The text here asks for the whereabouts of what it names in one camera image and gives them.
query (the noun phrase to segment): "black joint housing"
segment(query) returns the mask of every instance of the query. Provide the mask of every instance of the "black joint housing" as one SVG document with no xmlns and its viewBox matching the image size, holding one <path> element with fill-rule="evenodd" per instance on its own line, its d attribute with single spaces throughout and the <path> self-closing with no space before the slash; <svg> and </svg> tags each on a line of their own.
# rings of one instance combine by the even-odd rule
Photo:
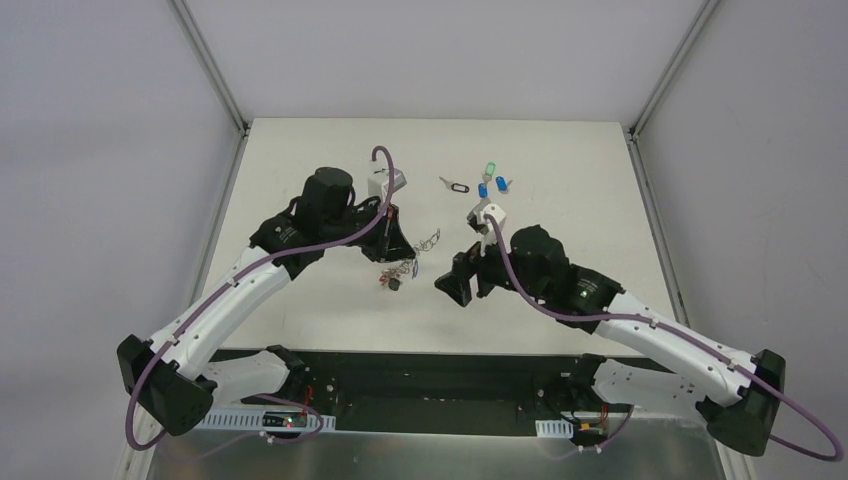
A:
<svg viewBox="0 0 848 480">
<path fill-rule="evenodd" d="M 151 342 L 130 335 L 118 346 L 118 364 L 127 393 L 132 393 L 141 372 L 153 359 Z M 189 380 L 176 365 L 159 360 L 141 387 L 138 403 L 172 436 L 182 435 L 200 423 L 212 408 L 217 383 L 200 377 Z"/>
<path fill-rule="evenodd" d="M 758 353 L 756 359 L 754 374 L 783 392 L 786 360 L 770 350 Z M 707 432 L 713 438 L 737 452 L 760 457 L 766 451 L 780 400 L 753 382 L 740 394 L 742 399 L 729 407 L 706 398 L 695 408 L 707 421 Z"/>
</svg>

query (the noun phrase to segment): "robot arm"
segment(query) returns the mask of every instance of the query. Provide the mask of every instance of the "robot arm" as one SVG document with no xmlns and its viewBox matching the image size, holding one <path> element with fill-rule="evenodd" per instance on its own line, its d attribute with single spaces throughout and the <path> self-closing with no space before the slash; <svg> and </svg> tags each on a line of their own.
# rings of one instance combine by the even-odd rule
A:
<svg viewBox="0 0 848 480">
<path fill-rule="evenodd" d="M 172 344 L 153 367 L 139 396 L 139 403 L 165 431 L 181 435 L 191 430 L 213 406 L 259 393 L 297 388 L 293 385 L 296 382 L 288 385 L 287 380 L 304 365 L 281 346 L 268 347 L 237 360 L 210 360 L 256 307 L 322 258 L 323 251 L 278 258 L 246 275 L 236 277 L 236 274 L 270 254 L 340 240 L 359 231 L 379 214 L 387 193 L 383 187 L 387 182 L 381 181 L 381 176 L 387 177 L 388 173 L 375 173 L 369 179 L 369 185 L 372 182 L 379 185 L 377 189 L 369 189 L 376 195 L 354 205 L 350 175 L 335 168 L 318 169 L 306 180 L 300 197 L 293 199 L 285 211 L 261 224 L 250 237 L 249 246 L 210 291 L 215 292 L 227 283 L 232 288 L 218 297 L 207 293 L 147 341 L 131 335 L 121 343 L 118 360 L 127 392 L 132 392 L 153 352 L 166 342 Z M 394 190 L 400 186 L 395 183 Z M 359 247 L 372 262 L 414 258 L 415 251 L 400 230 L 398 215 L 398 208 L 389 205 L 377 226 L 348 246 Z M 175 338 L 177 330 L 198 310 L 202 312 L 200 316 L 179 339 Z"/>
<path fill-rule="evenodd" d="M 470 279 L 477 278 L 477 297 L 496 286 L 515 290 L 484 217 L 499 226 L 506 214 L 497 205 L 481 203 L 468 216 L 483 241 L 453 258 L 451 271 L 436 287 L 459 305 L 471 301 Z M 567 380 L 573 395 L 606 403 L 639 405 L 656 412 L 689 418 L 706 426 L 725 445 L 749 455 L 762 455 L 779 401 L 738 371 L 668 332 L 675 329 L 721 350 L 782 391 L 785 362 L 768 350 L 757 356 L 732 349 L 663 317 L 603 274 L 571 264 L 562 243 L 540 226 L 523 228 L 510 240 L 510 264 L 522 289 L 545 309 L 565 315 L 630 314 L 652 319 L 651 324 L 625 319 L 587 322 L 557 320 L 569 327 L 614 340 L 656 361 L 665 371 L 631 367 L 597 355 L 584 355 L 577 373 Z M 656 328 L 663 323 L 663 328 Z"/>
</svg>

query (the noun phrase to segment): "small black object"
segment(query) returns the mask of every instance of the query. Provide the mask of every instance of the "small black object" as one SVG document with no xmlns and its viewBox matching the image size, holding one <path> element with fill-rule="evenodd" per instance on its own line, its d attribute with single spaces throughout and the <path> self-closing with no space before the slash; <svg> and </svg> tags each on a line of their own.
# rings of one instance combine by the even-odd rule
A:
<svg viewBox="0 0 848 480">
<path fill-rule="evenodd" d="M 580 447 L 594 447 L 604 442 L 607 438 L 609 437 L 603 433 L 593 432 L 591 430 L 577 430 L 574 432 L 574 436 L 571 437 L 571 443 Z"/>
</svg>

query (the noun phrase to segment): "purple cable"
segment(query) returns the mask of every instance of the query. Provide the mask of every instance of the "purple cable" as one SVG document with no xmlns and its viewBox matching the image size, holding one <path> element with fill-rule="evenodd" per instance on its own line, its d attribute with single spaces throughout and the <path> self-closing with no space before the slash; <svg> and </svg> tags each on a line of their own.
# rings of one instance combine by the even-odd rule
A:
<svg viewBox="0 0 848 480">
<path fill-rule="evenodd" d="M 375 215 L 374 218 L 371 219 L 371 221 L 368 222 L 367 225 L 362 227 L 356 233 L 342 238 L 341 240 L 335 240 L 319 245 L 310 245 L 308 247 L 298 247 L 292 248 L 290 250 L 283 250 L 281 252 L 277 252 L 268 255 L 264 258 L 261 258 L 245 267 L 242 271 L 233 275 L 233 280 L 235 280 L 234 283 L 238 283 L 239 280 L 244 278 L 253 270 L 256 270 L 260 266 L 268 262 L 272 262 L 278 258 L 289 257 L 291 255 L 300 255 L 303 253 L 317 252 L 320 250 L 326 250 L 328 248 L 347 245 L 348 243 L 358 240 L 360 237 L 371 231 L 371 229 L 373 229 L 378 223 L 380 223 L 380 220 L 382 220 L 383 216 L 386 214 L 386 211 L 389 208 L 389 205 L 392 203 L 392 193 L 395 189 L 395 164 L 392 161 L 392 156 L 389 153 L 388 149 L 386 149 L 386 147 L 382 145 L 377 145 L 371 151 L 372 162 L 377 161 L 377 152 L 383 152 L 383 155 L 386 157 L 386 163 L 389 167 L 389 189 L 388 192 L 386 192 L 386 199 L 380 204 L 380 208 L 377 210 L 377 215 Z M 210 305 L 215 303 L 215 301 L 218 300 L 218 298 L 220 298 L 221 295 L 223 295 L 231 287 L 232 285 L 225 282 L 217 290 L 212 292 L 212 294 L 209 295 L 206 300 L 204 300 L 203 303 L 201 303 L 200 306 L 197 307 L 197 309 L 195 309 L 188 316 L 186 321 L 183 322 L 183 324 L 174 332 L 174 338 L 179 340 L 180 336 L 185 333 L 186 330 L 188 330 L 191 324 L 194 323 L 195 320 L 197 320 L 200 315 L 204 311 L 206 311 L 207 308 L 209 308 Z M 135 407 L 136 404 L 138 404 L 138 397 L 141 395 L 141 387 L 147 382 L 147 378 L 150 376 L 150 372 L 153 371 L 153 367 L 156 365 L 157 362 L 159 362 L 159 360 L 162 359 L 162 356 L 165 355 L 165 352 L 167 352 L 172 345 L 173 344 L 171 342 L 166 341 L 162 345 L 162 347 L 156 352 L 156 354 L 153 355 L 153 358 L 150 360 L 150 362 L 147 363 L 147 365 L 144 367 L 144 370 L 141 371 L 141 375 L 139 375 L 138 380 L 136 380 L 132 394 L 130 395 L 130 403 L 129 405 L 127 405 L 127 416 L 124 418 L 124 434 L 127 437 L 127 443 L 133 450 L 147 450 L 150 447 L 159 443 L 159 441 L 162 440 L 162 437 L 165 436 L 165 431 L 162 430 L 150 442 L 145 444 L 138 443 L 138 441 L 135 439 L 135 435 L 133 434 L 133 417 L 135 416 Z"/>
<path fill-rule="evenodd" d="M 321 414 L 318 413 L 312 407 L 306 406 L 302 403 L 292 402 L 291 400 L 284 400 L 282 398 L 273 397 L 271 395 L 256 395 L 256 398 L 261 398 L 263 400 L 268 400 L 268 401 L 271 401 L 271 402 L 280 403 L 282 405 L 289 405 L 289 406 L 292 406 L 292 407 L 297 407 L 301 410 L 308 412 L 310 415 L 318 418 L 318 428 L 317 429 L 315 429 L 311 432 L 304 433 L 304 434 L 299 435 L 299 436 L 294 437 L 294 438 L 276 438 L 274 436 L 269 435 L 267 438 L 271 439 L 272 443 L 276 443 L 278 445 L 290 445 L 292 443 L 300 443 L 300 442 L 309 440 L 310 438 L 318 435 L 321 432 L 321 430 L 324 429 L 324 417 L 322 417 Z M 200 455 L 196 455 L 196 456 L 190 457 L 190 458 L 173 457 L 165 449 L 162 449 L 162 454 L 165 456 L 165 458 L 168 459 L 168 461 L 171 461 L 171 462 L 174 462 L 174 463 L 194 463 L 194 462 L 203 460 L 206 457 L 214 455 L 214 454 L 220 452 L 221 450 L 223 450 L 227 447 L 231 447 L 231 446 L 235 445 L 236 443 L 244 440 L 245 438 L 248 438 L 248 437 L 254 437 L 255 438 L 256 436 L 257 436 L 256 432 L 243 433 L 241 435 L 238 435 L 234 438 L 227 440 L 226 442 L 222 443 L 221 445 L 218 445 L 217 447 L 209 450 L 208 452 L 204 452 L 204 453 L 201 453 Z"/>
<path fill-rule="evenodd" d="M 533 300 L 533 297 L 531 297 L 530 295 L 527 294 L 527 292 L 524 290 L 524 288 L 521 286 L 521 284 L 518 283 L 518 277 L 515 275 L 515 270 L 512 268 L 512 263 L 509 261 L 509 253 L 507 253 L 507 251 L 506 251 L 506 243 L 504 243 L 503 233 L 501 232 L 501 229 L 498 226 L 498 222 L 491 215 L 485 215 L 483 218 L 492 225 L 492 229 L 495 232 L 495 236 L 498 238 L 498 249 L 500 250 L 501 258 L 503 259 L 504 266 L 506 267 L 507 275 L 509 275 L 509 279 L 510 279 L 510 281 L 512 281 L 512 284 L 515 287 L 515 291 L 517 291 L 521 295 L 521 297 L 527 303 L 529 303 L 533 308 L 535 308 L 536 310 L 544 313 L 545 315 L 547 315 L 549 317 L 556 319 L 560 323 L 595 322 L 595 321 L 599 321 L 599 320 L 606 321 L 606 320 L 612 320 L 612 319 L 633 320 L 633 321 L 645 323 L 645 324 L 648 324 L 648 325 L 650 325 L 652 323 L 650 318 L 643 317 L 641 315 L 632 315 L 632 314 L 626 314 L 626 313 L 605 313 L 605 314 L 600 314 L 600 315 L 586 315 L 586 316 L 564 315 L 562 313 L 552 312 L 552 311 L 548 310 L 547 308 L 539 305 L 538 303 L 536 303 L 535 300 Z M 673 335 L 676 335 L 679 338 L 682 338 L 683 340 L 686 340 L 687 342 L 698 347 L 699 349 L 703 350 L 704 352 L 716 357 L 718 360 L 720 360 L 720 361 L 724 362 L 726 365 L 728 365 L 728 368 L 732 365 L 732 361 L 728 356 L 726 356 L 723 353 L 721 353 L 720 351 L 712 348 L 711 346 L 705 344 L 704 342 L 698 340 L 697 338 L 693 337 L 692 335 L 689 335 L 688 333 L 686 333 L 684 331 L 680 331 L 680 330 L 677 330 L 673 327 L 670 327 L 670 326 L 668 326 L 668 325 L 666 325 L 662 322 L 657 323 L 656 326 L 658 328 L 665 330 L 666 332 L 669 332 Z M 782 392 L 778 391 L 776 388 L 774 388 L 771 385 L 769 385 L 768 383 L 766 383 L 760 377 L 756 376 L 750 370 L 743 368 L 739 365 L 735 365 L 733 368 L 735 368 L 735 370 L 739 371 L 745 378 L 747 378 L 748 380 L 751 380 L 752 382 L 754 382 L 757 385 L 759 385 L 760 387 L 762 387 L 769 394 L 773 395 L 775 398 L 777 398 L 781 402 L 788 405 L 789 408 L 791 408 L 792 410 L 795 410 L 796 412 L 798 412 L 798 414 L 800 414 L 802 417 L 807 419 L 807 421 L 812 423 L 816 428 L 819 429 L 820 432 L 822 432 L 824 434 L 825 437 L 827 437 L 827 439 L 830 441 L 831 445 L 833 445 L 833 450 L 834 450 L 835 453 L 833 455 L 824 455 L 824 454 L 821 454 L 821 453 L 818 453 L 818 452 L 813 452 L 812 450 L 808 450 L 808 449 L 806 449 L 806 448 L 804 448 L 800 445 L 796 445 L 796 444 L 789 442 L 787 440 L 784 440 L 784 439 L 782 439 L 782 438 L 780 438 L 776 435 L 769 435 L 770 440 L 773 440 L 773 441 L 783 445 L 784 447 L 790 448 L 790 449 L 792 449 L 792 450 L 794 450 L 798 453 L 807 455 L 807 456 L 815 458 L 817 460 L 824 460 L 826 462 L 841 462 L 842 461 L 842 459 L 845 457 L 845 451 L 842 448 L 842 443 L 839 441 L 838 438 L 836 438 L 836 435 L 827 427 L 827 425 L 824 424 L 824 422 L 822 422 L 821 420 L 816 418 L 815 415 L 813 415 L 810 411 L 808 411 L 807 409 L 805 409 L 804 407 L 799 405 L 796 401 L 787 397 Z"/>
</svg>

